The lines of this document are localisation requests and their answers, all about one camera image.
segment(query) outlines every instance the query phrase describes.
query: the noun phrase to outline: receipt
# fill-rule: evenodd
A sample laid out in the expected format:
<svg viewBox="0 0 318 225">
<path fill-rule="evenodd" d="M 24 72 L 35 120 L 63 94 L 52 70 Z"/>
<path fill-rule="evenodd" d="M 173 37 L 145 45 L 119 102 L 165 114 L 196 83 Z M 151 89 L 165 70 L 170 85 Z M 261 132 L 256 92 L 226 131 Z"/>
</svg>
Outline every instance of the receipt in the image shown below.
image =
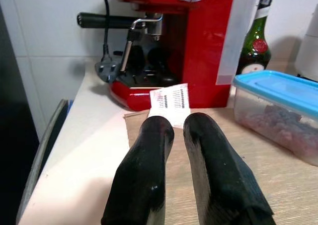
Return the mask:
<svg viewBox="0 0 318 225">
<path fill-rule="evenodd" d="M 183 129 L 185 119 L 191 114 L 187 83 L 150 91 L 150 100 L 148 117 L 165 117 L 173 127 Z"/>
</svg>

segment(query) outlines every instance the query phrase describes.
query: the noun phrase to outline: cutting board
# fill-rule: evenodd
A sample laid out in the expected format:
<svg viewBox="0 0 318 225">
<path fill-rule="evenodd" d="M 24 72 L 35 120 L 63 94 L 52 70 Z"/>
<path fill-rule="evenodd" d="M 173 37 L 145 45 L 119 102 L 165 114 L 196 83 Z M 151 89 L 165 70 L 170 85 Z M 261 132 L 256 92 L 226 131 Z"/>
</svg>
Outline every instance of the cutting board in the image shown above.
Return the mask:
<svg viewBox="0 0 318 225">
<path fill-rule="evenodd" d="M 232 109 L 193 109 L 211 116 L 253 171 L 277 225 L 318 225 L 318 167 L 234 121 Z M 125 115 L 129 145 L 135 142 L 148 111 Z M 198 225 L 198 214 L 183 130 L 174 129 L 166 163 L 165 225 Z"/>
</svg>

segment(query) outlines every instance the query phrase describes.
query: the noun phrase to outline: white tile wall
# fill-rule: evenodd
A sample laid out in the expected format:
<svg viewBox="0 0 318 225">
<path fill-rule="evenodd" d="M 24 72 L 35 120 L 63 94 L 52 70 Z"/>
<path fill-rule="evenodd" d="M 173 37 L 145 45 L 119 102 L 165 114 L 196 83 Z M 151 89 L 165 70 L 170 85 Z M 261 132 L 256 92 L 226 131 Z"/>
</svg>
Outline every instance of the white tile wall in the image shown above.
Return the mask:
<svg viewBox="0 0 318 225">
<path fill-rule="evenodd" d="M 266 24 L 272 60 L 294 61 L 318 0 L 274 0 Z"/>
<path fill-rule="evenodd" d="M 130 15 L 128 3 L 109 0 L 111 14 Z M 81 29 L 81 11 L 105 12 L 103 0 L 15 0 L 29 56 L 100 56 L 103 30 Z"/>
<path fill-rule="evenodd" d="M 79 57 L 31 57 L 35 86 L 45 123 L 62 98 L 74 99 L 85 74 L 85 64 L 94 59 Z"/>
<path fill-rule="evenodd" d="M 136 15 L 128 3 L 109 0 L 111 14 Z M 266 26 L 272 60 L 296 56 L 318 0 L 274 0 Z M 42 136 L 55 106 L 74 98 L 87 63 L 100 57 L 103 30 L 81 29 L 81 11 L 104 13 L 103 0 L 0 0 L 33 119 Z M 112 30 L 110 49 L 123 49 L 126 32 Z"/>
<path fill-rule="evenodd" d="M 15 55 L 27 56 L 14 0 L 0 0 L 0 4 Z"/>
<path fill-rule="evenodd" d="M 45 122 L 43 111 L 39 102 L 39 94 L 34 83 L 31 63 L 28 57 L 16 57 L 16 61 L 20 70 L 35 129 L 38 137 L 41 138 L 45 132 L 47 123 Z"/>
</svg>

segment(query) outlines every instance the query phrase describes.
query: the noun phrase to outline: sticker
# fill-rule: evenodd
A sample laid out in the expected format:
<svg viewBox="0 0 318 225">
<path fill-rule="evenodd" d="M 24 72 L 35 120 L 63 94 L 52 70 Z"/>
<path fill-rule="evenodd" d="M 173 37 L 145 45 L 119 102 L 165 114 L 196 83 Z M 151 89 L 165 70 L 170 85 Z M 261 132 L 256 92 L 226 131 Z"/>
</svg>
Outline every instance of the sticker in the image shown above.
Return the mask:
<svg viewBox="0 0 318 225">
<path fill-rule="evenodd" d="M 270 0 L 262 0 L 260 3 L 262 5 L 268 5 L 268 4 L 270 4 Z"/>
<path fill-rule="evenodd" d="M 261 64 L 251 64 L 251 65 L 247 65 L 243 68 L 242 74 L 248 74 L 248 73 L 252 73 L 252 72 L 262 71 L 264 69 L 265 69 L 264 66 Z"/>
<path fill-rule="evenodd" d="M 255 19 L 260 19 L 260 18 L 268 16 L 269 10 L 270 10 L 270 6 L 262 8 L 262 9 L 258 9 L 256 12 Z"/>
<path fill-rule="evenodd" d="M 258 39 L 254 40 L 253 48 L 256 52 L 264 53 L 268 50 L 268 45 L 265 40 Z"/>
</svg>

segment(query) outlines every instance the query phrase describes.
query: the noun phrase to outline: blue lid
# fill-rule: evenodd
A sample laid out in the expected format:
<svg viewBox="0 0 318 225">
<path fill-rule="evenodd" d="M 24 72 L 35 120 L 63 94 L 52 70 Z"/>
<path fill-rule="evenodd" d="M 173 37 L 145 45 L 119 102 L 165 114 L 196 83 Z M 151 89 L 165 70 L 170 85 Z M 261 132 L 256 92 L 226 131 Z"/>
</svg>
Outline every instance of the blue lid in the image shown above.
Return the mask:
<svg viewBox="0 0 318 225">
<path fill-rule="evenodd" d="M 318 117 L 318 83 L 276 71 L 235 77 L 234 86 L 310 116 Z"/>
</svg>

